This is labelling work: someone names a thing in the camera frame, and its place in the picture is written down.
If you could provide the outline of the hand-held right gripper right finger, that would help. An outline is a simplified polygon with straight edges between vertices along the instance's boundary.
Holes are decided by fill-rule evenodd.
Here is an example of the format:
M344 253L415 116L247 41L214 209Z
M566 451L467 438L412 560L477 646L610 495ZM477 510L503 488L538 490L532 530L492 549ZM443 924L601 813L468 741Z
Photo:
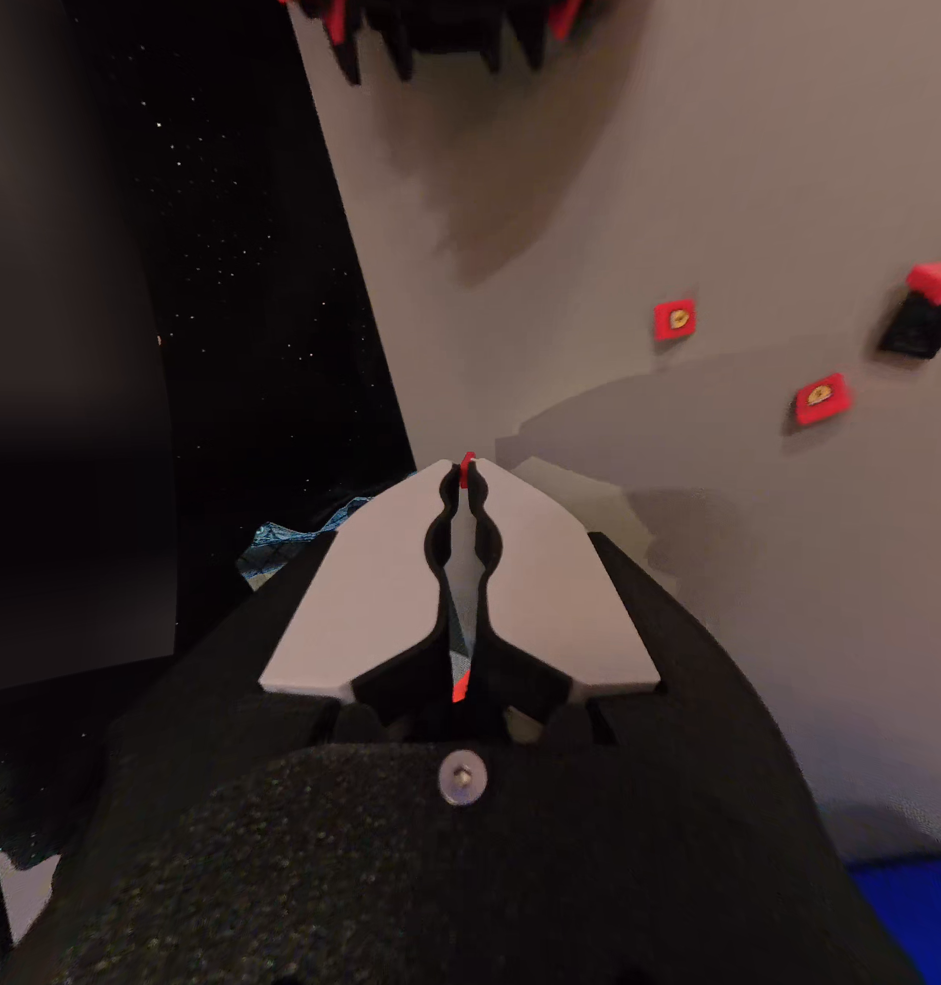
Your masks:
M534 721L567 704L661 683L587 529L555 499L487 459L468 463L484 567L468 700Z

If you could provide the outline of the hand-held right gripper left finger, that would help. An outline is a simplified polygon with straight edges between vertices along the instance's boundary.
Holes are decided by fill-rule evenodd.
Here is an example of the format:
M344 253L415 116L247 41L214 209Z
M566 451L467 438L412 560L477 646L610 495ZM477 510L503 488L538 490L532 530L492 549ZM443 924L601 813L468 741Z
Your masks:
M264 692L360 703L380 721L451 704L444 568L460 480L438 461L337 528L258 678Z

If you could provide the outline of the red lego tile yellow emblem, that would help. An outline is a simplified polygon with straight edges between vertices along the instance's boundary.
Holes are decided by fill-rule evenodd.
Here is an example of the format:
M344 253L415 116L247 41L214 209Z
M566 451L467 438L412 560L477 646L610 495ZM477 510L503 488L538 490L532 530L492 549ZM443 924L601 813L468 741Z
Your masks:
M843 373L836 372L800 388L794 397L793 419L797 426L818 425L847 412L853 393Z

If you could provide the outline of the red lego car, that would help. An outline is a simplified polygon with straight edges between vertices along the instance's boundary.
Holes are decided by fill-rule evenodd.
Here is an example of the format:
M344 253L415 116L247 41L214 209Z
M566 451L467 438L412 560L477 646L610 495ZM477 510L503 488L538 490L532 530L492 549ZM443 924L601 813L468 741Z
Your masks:
M505 29L539 71L549 40L566 42L587 17L588 1L295 1L305 17L319 22L341 74L361 84L357 36L375 31L397 78L412 79L415 56L478 55L490 73L502 67Z

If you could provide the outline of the red lego slope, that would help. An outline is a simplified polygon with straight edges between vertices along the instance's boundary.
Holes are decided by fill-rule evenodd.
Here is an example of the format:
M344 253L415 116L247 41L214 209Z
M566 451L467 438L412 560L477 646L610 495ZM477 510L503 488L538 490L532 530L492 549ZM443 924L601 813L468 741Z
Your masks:
M653 309L653 338L657 342L678 341L697 330L697 305L693 299L662 302Z

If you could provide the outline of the black and red lego piece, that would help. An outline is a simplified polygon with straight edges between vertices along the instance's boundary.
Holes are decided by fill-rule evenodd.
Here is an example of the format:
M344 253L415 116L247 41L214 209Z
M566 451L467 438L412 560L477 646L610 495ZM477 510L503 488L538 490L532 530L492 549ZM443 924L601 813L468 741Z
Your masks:
M941 350L941 261L913 266L906 288L877 349L928 361Z

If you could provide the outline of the blue plastic bin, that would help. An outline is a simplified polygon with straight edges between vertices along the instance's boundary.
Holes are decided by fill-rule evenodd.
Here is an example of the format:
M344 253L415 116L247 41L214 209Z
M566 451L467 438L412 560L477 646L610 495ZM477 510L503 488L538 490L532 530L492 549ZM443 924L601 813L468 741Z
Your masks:
M855 863L847 872L927 984L941 984L941 856Z

